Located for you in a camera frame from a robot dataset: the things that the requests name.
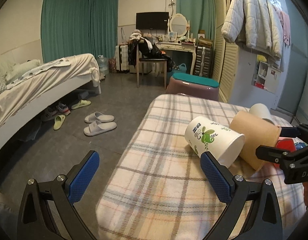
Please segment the teal curtain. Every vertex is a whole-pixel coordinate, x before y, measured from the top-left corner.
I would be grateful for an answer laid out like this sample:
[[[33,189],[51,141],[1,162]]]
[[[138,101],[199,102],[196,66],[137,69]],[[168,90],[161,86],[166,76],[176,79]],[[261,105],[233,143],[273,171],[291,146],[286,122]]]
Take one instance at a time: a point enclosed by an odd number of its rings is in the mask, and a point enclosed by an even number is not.
[[[215,0],[177,0],[176,12],[190,22],[190,33],[198,37],[203,30],[205,38],[214,39],[215,35]]]
[[[43,0],[43,61],[85,53],[112,58],[117,27],[118,0]]]

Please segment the sneaker under bed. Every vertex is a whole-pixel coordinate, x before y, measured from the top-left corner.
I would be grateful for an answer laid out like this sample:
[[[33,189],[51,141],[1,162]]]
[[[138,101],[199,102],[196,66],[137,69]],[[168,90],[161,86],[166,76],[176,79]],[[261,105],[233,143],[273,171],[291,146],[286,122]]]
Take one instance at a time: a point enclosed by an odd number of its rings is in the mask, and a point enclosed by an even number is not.
[[[63,114],[65,116],[70,115],[70,109],[68,108],[68,106],[61,102],[59,102],[58,105],[55,107],[47,107],[41,115],[41,120],[43,122],[50,121],[60,114]]]

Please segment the green slipper far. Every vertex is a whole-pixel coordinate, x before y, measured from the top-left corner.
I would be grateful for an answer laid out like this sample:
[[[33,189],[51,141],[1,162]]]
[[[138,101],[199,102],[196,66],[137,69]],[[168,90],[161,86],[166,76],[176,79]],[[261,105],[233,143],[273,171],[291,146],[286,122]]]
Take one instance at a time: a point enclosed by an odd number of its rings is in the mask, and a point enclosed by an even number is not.
[[[79,108],[82,108],[82,107],[87,107],[91,104],[91,101],[89,100],[80,100],[79,102],[73,104],[71,106],[71,110],[76,110],[76,109],[79,109]]]

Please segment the teal curtain left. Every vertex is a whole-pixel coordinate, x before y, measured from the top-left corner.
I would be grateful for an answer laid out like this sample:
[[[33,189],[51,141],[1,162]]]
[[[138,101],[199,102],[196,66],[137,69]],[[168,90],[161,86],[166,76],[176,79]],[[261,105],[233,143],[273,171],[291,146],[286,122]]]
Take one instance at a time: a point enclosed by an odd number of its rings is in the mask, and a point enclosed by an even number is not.
[[[117,27],[118,0],[43,0],[43,61],[85,53],[112,58]]]

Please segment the white slipper far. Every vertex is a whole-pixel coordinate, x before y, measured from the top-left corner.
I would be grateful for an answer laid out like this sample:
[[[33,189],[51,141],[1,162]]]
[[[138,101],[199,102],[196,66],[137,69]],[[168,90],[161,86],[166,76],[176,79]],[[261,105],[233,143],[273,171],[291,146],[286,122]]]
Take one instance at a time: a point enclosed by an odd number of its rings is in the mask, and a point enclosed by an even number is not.
[[[85,123],[91,124],[94,121],[99,121],[102,123],[112,122],[114,121],[113,115],[102,114],[101,112],[94,112],[87,115],[84,119]]]

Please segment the large water jug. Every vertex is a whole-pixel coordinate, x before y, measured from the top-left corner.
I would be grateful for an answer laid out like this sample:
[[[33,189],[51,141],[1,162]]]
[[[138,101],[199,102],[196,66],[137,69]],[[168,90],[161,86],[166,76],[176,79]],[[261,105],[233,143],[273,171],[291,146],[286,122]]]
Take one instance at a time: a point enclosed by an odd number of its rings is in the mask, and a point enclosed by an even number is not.
[[[108,58],[103,55],[98,55],[97,63],[99,65],[100,73],[106,76],[109,73]]]

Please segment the white slipper near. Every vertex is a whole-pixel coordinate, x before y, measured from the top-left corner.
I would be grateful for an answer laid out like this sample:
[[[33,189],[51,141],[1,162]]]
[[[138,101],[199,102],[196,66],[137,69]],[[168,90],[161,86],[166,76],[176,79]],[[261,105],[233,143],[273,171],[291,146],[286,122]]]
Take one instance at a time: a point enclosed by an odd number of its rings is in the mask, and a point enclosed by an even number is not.
[[[95,135],[99,135],[102,133],[106,133],[109,131],[112,131],[114,129],[116,129],[117,127],[117,123],[116,122],[107,122],[107,123],[102,123],[98,120],[92,122],[91,124],[89,124],[87,127],[85,127],[83,129],[83,133],[84,135],[88,136],[88,137],[92,137]]]

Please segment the white cup with green print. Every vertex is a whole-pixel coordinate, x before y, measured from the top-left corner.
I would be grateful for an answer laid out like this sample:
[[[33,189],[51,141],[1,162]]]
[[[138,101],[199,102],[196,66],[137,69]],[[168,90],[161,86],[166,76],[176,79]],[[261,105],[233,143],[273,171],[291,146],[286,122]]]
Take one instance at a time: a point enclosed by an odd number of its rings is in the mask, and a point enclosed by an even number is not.
[[[234,163],[245,143],[244,134],[204,116],[198,116],[190,122],[184,137],[199,157],[209,151],[225,167]]]

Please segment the brown paper cup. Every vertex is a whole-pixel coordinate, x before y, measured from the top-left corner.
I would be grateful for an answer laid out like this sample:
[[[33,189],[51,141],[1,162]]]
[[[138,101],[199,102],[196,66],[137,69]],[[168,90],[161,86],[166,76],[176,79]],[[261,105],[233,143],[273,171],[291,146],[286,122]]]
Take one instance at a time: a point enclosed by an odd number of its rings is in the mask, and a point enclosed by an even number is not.
[[[257,158],[256,149],[261,145],[274,147],[281,128],[246,111],[239,111],[229,127],[245,136],[245,143],[239,156],[255,171],[259,171],[266,161]]]

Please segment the plain white paper cup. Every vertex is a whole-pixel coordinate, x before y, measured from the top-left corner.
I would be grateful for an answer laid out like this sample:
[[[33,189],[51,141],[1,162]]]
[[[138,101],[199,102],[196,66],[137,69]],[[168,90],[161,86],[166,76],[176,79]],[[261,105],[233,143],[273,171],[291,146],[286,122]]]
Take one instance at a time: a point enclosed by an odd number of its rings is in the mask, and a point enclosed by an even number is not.
[[[265,104],[256,103],[248,111],[251,115],[257,116],[271,124],[274,124],[270,110]]]

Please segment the plaid tablecloth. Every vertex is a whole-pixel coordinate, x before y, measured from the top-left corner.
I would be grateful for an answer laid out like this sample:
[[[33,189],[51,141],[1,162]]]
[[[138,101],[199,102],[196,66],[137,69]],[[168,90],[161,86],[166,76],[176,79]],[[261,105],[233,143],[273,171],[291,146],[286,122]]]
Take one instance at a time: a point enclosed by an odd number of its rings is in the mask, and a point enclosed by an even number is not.
[[[155,98],[96,207],[100,239],[202,239],[220,202],[184,138],[205,116],[229,126],[241,106],[163,94]]]

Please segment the white puffer jacket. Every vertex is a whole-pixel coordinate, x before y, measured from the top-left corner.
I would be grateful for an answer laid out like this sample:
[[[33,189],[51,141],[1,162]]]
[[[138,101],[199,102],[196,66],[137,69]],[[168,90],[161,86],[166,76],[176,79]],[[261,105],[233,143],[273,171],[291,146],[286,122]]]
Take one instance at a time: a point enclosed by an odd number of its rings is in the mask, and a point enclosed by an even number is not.
[[[232,0],[223,23],[223,38],[234,43],[243,34],[249,49],[280,60],[283,50],[283,28],[269,0]]]

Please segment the wooden chair with clothes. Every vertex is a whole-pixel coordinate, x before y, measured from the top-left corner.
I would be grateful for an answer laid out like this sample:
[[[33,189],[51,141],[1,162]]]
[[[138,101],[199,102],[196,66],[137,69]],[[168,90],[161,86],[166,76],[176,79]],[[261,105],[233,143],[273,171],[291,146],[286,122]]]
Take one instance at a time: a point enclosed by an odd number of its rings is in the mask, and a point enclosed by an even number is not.
[[[133,33],[128,41],[128,61],[129,65],[135,67],[137,77],[137,87],[139,88],[140,65],[145,62],[164,63],[164,88],[167,87],[167,73],[175,66],[172,58],[161,51],[155,44],[139,33]]]

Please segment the black television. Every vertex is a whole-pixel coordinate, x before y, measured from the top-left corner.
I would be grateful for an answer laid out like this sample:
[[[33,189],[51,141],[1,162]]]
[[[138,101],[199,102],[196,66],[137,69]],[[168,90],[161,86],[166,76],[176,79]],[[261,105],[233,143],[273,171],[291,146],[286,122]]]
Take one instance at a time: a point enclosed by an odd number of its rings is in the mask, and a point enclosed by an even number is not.
[[[139,30],[167,30],[168,12],[138,12],[136,13],[136,28]]]

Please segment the teal curtain right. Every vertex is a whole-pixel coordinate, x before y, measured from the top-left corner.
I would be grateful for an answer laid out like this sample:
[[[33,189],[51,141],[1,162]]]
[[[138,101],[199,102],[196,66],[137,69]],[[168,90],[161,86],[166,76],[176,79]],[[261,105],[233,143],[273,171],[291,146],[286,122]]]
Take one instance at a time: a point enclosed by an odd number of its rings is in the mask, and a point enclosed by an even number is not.
[[[215,0],[177,0],[176,12],[190,22],[190,33],[198,37],[203,30],[205,38],[214,39],[215,35]]]

